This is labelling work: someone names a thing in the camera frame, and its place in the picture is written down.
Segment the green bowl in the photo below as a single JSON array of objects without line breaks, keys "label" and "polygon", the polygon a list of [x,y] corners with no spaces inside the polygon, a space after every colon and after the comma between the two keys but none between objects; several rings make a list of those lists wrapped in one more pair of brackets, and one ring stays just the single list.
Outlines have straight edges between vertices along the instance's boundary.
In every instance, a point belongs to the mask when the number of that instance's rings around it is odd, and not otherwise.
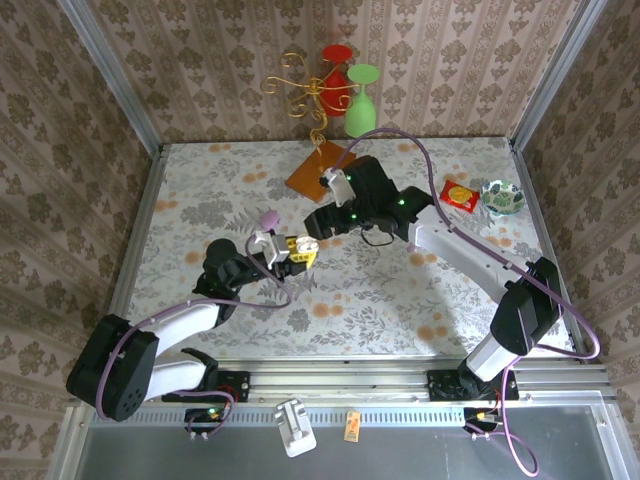
[{"label": "green bowl", "polygon": [[480,189],[484,206],[494,215],[513,215],[526,203],[520,187],[506,180],[491,180]]}]

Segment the metal bracket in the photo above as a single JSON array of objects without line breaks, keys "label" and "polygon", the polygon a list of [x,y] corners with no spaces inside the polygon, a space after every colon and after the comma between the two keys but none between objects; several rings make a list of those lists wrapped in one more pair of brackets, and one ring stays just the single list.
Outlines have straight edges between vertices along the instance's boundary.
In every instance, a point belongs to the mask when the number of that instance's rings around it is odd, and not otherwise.
[{"label": "metal bracket", "polygon": [[311,429],[311,422],[299,398],[277,405],[274,418],[289,457],[297,457],[316,448],[316,437]]},{"label": "metal bracket", "polygon": [[[429,388],[429,400],[432,402],[451,402],[459,400],[490,400],[496,399],[496,391],[502,387],[502,372],[491,382],[486,382],[480,398],[469,398],[467,390],[462,388],[460,373],[458,370],[429,370],[427,371],[427,386]],[[518,384],[512,371],[507,378],[507,398],[505,400],[518,400]]]},{"label": "metal bracket", "polygon": [[322,175],[322,181],[320,183],[331,189],[337,207],[341,207],[349,200],[356,198],[349,179],[342,170],[328,168]]},{"label": "metal bracket", "polygon": [[284,235],[271,235],[269,232],[256,232],[255,243],[262,248],[267,268],[271,270],[273,264],[282,262],[289,256],[289,247]]}]

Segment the table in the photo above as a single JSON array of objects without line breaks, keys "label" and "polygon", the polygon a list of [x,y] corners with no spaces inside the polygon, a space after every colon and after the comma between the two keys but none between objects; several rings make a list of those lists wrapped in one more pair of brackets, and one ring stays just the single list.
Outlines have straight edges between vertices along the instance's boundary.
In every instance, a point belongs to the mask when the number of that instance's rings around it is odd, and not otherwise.
[{"label": "table", "polygon": [[[520,184],[504,138],[422,142],[434,162],[438,191],[448,178],[475,189],[496,178]],[[304,218],[318,205],[284,181],[312,148],[308,141],[172,145],[127,318],[139,321],[184,301],[202,273],[207,245],[226,237],[242,251],[269,209],[282,218],[278,233],[304,233]],[[366,140],[354,151],[377,157],[399,190],[415,185],[429,191],[425,161],[409,141]],[[491,216],[481,205],[473,214],[445,208],[505,250],[533,260],[541,255],[526,207],[511,217]],[[370,235],[375,243],[386,238]],[[322,241],[313,268],[289,284],[296,301],[288,308],[238,308],[227,323],[175,350],[188,345],[215,358],[241,359],[463,357],[488,332],[496,309],[477,285],[433,253],[409,253],[400,240],[370,247],[359,232]],[[275,304],[284,294],[262,281],[244,287],[241,298]],[[544,341],[570,348],[563,322]]]}]

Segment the small tag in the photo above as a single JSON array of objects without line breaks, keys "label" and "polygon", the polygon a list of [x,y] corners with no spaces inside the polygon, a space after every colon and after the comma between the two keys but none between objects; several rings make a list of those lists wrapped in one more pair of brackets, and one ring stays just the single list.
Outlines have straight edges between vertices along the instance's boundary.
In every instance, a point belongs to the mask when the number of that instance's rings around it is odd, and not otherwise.
[{"label": "small tag", "polygon": [[347,412],[347,425],[344,429],[344,441],[356,443],[359,437],[360,437],[360,412],[356,412],[355,410],[349,410]]}]

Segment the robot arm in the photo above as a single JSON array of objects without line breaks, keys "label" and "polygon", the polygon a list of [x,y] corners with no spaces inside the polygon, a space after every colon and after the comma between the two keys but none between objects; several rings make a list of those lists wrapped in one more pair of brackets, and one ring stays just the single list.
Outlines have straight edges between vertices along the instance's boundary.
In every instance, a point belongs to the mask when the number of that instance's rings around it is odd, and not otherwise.
[{"label": "robot arm", "polygon": [[[285,237],[269,231],[257,232],[254,238],[262,250],[253,255],[254,260],[280,281],[306,271],[318,251],[317,242],[309,237]],[[236,308],[227,302],[238,302],[241,287],[265,278],[265,274],[227,239],[209,245],[203,268],[193,292],[213,301],[187,301],[142,322],[140,328],[107,315],[96,325],[73,367],[67,391],[96,406],[103,372],[125,335],[127,340],[116,352],[101,401],[104,413],[116,421],[129,418],[150,398],[164,395],[188,401],[170,394],[178,390],[214,391],[228,385],[234,374],[219,371],[218,363],[202,352],[185,348],[171,357],[162,354],[192,335],[222,325]],[[248,372],[236,374],[242,378],[241,384],[249,378]]]},{"label": "robot arm", "polygon": [[560,309],[554,301],[490,255],[473,248],[453,229],[560,292],[553,263],[546,258],[527,262],[456,222],[445,225],[430,195],[416,187],[398,191],[377,159],[360,157],[344,172],[327,170],[323,184],[332,190],[335,202],[307,217],[305,226],[311,236],[325,239],[354,228],[368,230],[377,226],[436,253],[473,279],[498,304],[490,333],[458,369],[460,386],[468,397],[478,398],[487,391],[489,382],[517,357],[529,353],[559,318]]}]

